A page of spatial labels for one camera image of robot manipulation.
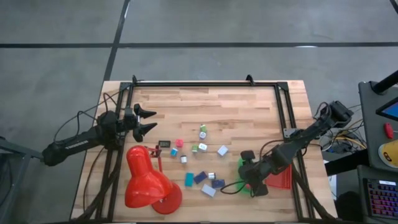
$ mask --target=dark blue block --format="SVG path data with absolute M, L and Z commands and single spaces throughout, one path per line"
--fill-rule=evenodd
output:
M 223 179 L 211 181 L 211 187 L 213 188 L 224 187 L 224 186 L 225 186 L 225 181 Z
M 202 171 L 200 174 L 198 174 L 196 177 L 194 177 L 193 180 L 195 181 L 195 183 L 199 184 L 206 178 L 207 178 L 206 173 Z

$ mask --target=small toy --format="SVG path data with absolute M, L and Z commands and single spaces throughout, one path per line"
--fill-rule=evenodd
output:
M 205 184 L 205 185 L 202 187 L 201 191 L 202 191 L 203 193 L 205 193 L 205 194 L 211 196 L 211 197 L 214 197 L 214 194 L 216 193 L 216 189 L 211 188 L 211 187 L 210 187 L 209 185 L 207 185 L 207 184 Z
M 226 152 L 228 152 L 228 148 L 225 146 L 221 146 L 217 152 L 220 156 L 224 156 L 226 154 Z
M 198 146 L 197 145 L 193 145 L 192 146 L 192 152 L 198 152 Z
M 175 145 L 177 147 L 182 147 L 184 145 L 184 141 L 182 139 L 175 140 Z
M 171 146 L 171 142 L 170 141 L 163 141 L 160 140 L 159 143 L 157 144 L 159 147 L 170 147 Z
M 207 133 L 206 125 L 204 125 L 204 124 L 201 125 L 201 126 L 200 126 L 200 131 L 201 131 L 201 132 L 204 132 L 204 133 Z
M 180 159 L 181 159 L 181 163 L 182 164 L 186 164 L 187 163 L 187 156 L 181 156 Z
M 176 148 L 173 148 L 173 149 L 170 151 L 170 155 L 171 155 L 172 157 L 176 157 L 176 156 L 177 156 L 177 153 L 178 153 L 178 149 L 176 149 Z
M 211 181 L 211 187 L 213 188 L 219 188 L 224 186 L 225 186 L 225 181 L 223 179 Z
M 206 133 L 204 132 L 199 133 L 199 138 L 200 140 L 204 140 L 206 138 Z
M 193 180 L 195 181 L 195 183 L 199 184 L 206 178 L 207 178 L 206 173 L 202 171 L 200 174 L 198 174 L 196 177 L 194 177 Z
M 193 173 L 185 174 L 185 186 L 187 186 L 187 187 L 193 186 Z
M 208 173 L 208 178 L 210 179 L 210 180 L 215 180 L 216 179 L 216 173 Z
M 206 150 L 207 150 L 207 145 L 205 145 L 205 144 L 203 144 L 203 143 L 200 143 L 198 147 L 199 147 L 199 149 L 200 149 L 202 152 L 206 152 Z

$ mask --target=red basket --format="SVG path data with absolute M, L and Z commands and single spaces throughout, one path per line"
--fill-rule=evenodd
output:
M 278 175 L 270 174 L 264 183 L 271 187 L 290 190 L 292 188 L 292 165 Z

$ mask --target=lamp shade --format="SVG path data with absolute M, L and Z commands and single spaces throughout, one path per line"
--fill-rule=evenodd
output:
M 144 146 L 130 148 L 126 157 L 132 176 L 124 198 L 127 207 L 151 205 L 172 191 L 172 182 L 163 173 L 154 170 Z

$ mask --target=pink cube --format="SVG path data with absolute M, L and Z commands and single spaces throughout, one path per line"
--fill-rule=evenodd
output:
M 184 145 L 184 141 L 182 139 L 175 140 L 175 145 L 177 147 L 182 147 Z

